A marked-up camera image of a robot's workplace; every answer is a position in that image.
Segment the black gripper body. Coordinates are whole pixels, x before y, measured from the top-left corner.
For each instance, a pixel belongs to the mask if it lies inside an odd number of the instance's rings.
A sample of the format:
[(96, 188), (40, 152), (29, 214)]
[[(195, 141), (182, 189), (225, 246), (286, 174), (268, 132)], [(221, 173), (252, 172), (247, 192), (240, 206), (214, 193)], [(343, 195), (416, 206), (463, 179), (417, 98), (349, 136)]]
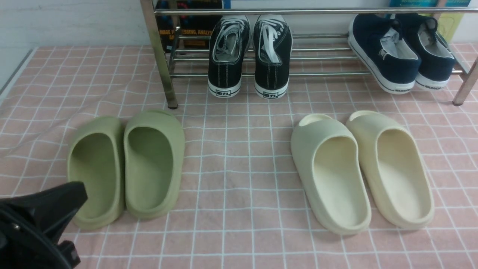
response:
[(87, 201), (84, 183), (69, 182), (0, 201), (2, 269), (73, 269), (81, 263), (75, 244), (60, 238)]

